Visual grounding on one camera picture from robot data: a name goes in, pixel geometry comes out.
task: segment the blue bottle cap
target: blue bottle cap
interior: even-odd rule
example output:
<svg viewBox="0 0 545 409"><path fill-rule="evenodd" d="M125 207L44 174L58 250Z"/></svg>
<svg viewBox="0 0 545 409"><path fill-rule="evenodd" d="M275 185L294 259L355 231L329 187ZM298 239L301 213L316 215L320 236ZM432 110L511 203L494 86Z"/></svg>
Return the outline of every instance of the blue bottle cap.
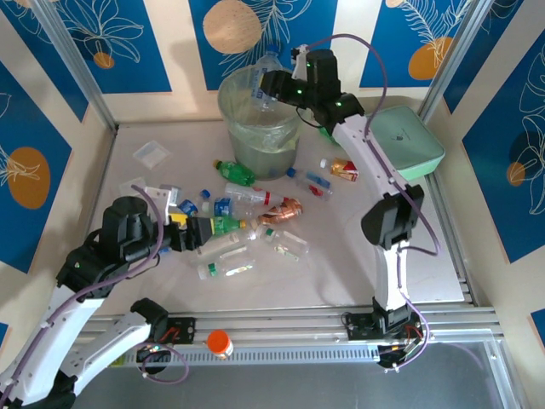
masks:
<svg viewBox="0 0 545 409"><path fill-rule="evenodd" d="M267 51L271 53L280 54L280 48L275 43L267 45Z"/></svg>

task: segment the green plastic bottle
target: green plastic bottle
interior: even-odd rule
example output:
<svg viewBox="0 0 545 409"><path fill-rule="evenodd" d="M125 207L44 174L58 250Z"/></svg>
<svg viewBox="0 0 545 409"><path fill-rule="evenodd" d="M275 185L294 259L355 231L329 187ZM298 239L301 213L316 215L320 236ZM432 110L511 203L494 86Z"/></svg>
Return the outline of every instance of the green plastic bottle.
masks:
<svg viewBox="0 0 545 409"><path fill-rule="evenodd" d="M235 220L227 216L213 217L212 226L214 227L214 236L221 236L222 234L229 233L232 230L246 228L246 221Z"/></svg>
<svg viewBox="0 0 545 409"><path fill-rule="evenodd" d="M235 162L214 161L214 167L220 171L220 174L228 181L242 186L251 186L255 182L255 175L250 169L242 164Z"/></svg>

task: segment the robotic arm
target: robotic arm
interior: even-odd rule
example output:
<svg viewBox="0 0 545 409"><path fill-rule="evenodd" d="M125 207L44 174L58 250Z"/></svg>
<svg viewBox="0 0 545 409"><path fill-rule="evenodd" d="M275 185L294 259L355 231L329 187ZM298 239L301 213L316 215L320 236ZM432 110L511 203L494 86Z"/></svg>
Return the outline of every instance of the robotic arm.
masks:
<svg viewBox="0 0 545 409"><path fill-rule="evenodd" d="M372 132L365 134L368 119L356 97L341 92L332 51L308 51L307 46L302 45L292 50L292 58L295 60L293 75L285 71L267 72L261 80L261 88L279 101L312 110L316 121L365 175L366 187L376 202L361 221L364 236L375 246L374 312L358 318L359 329L357 334L352 331L353 339L400 337L406 325L419 324L417 315L410 311L402 295L407 295L404 252L399 255L398 268L398 247L408 244L418 215L397 187L402 187L418 208L424 192L420 186L410 186L394 169Z"/></svg>
<svg viewBox="0 0 545 409"><path fill-rule="evenodd" d="M170 191L146 190L160 203L163 218L167 216L161 249L191 251L212 236L209 219L189 217L183 229L170 222ZM81 350L68 354L79 332L114 285L87 293L50 322L52 313L66 300L91 285L121 278L129 271L130 264L150 256L157 243L158 223L152 222L143 199L118 198L104 211L102 228L68 254L57 275L57 286L46 313L14 362L0 375L0 401L6 400L9 409L69 408L82 389L118 356L149 338L158 341L163 336L167 329L167 311L143 299L109 331ZM40 338L45 326L49 330ZM17 367L29 350L30 358L16 377Z"/></svg>

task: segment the trash bin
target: trash bin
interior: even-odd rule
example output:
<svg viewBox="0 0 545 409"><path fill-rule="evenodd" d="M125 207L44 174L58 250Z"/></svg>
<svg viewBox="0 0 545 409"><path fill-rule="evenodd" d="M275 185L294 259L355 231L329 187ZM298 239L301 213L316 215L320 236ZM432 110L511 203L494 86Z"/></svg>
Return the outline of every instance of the trash bin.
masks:
<svg viewBox="0 0 545 409"><path fill-rule="evenodd" d="M295 108L276 102L273 111L256 110L251 103L253 66L223 80L218 94L235 159L261 180L277 179L293 166L301 129Z"/></svg>

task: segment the orange bottle cap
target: orange bottle cap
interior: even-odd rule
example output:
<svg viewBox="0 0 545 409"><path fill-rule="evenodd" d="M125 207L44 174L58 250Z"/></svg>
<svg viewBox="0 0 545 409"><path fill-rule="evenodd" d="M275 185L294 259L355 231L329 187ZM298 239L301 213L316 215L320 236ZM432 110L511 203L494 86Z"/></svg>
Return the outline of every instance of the orange bottle cap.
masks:
<svg viewBox="0 0 545 409"><path fill-rule="evenodd" d="M208 341L206 343L208 344L210 351L214 354L223 354L229 348L231 339L225 331L215 330L208 335Z"/></svg>

